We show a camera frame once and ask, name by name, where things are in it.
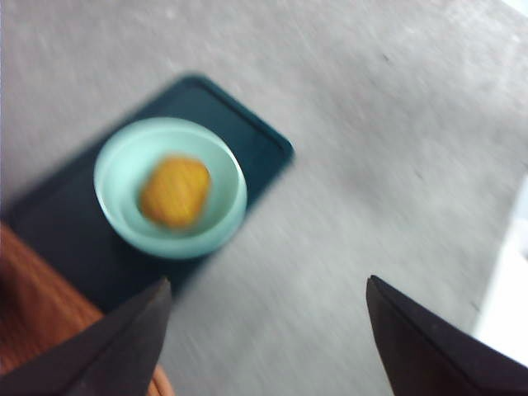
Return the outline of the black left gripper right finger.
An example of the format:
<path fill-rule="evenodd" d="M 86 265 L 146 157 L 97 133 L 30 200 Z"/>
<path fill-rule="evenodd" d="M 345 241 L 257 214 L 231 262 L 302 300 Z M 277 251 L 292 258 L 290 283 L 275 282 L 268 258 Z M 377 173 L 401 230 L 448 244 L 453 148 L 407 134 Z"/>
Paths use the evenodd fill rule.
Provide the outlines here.
<path fill-rule="evenodd" d="M 365 299 L 395 395 L 525 395 L 527 369 L 418 304 L 378 276 Z"/>

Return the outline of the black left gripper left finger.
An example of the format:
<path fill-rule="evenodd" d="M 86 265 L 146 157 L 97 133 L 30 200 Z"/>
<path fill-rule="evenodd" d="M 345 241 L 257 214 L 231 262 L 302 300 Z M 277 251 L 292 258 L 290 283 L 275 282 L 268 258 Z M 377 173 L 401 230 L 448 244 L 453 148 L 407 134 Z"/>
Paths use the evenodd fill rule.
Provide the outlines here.
<path fill-rule="evenodd" d="M 2 395 L 145 395 L 167 329 L 167 279 L 1 379 Z"/>

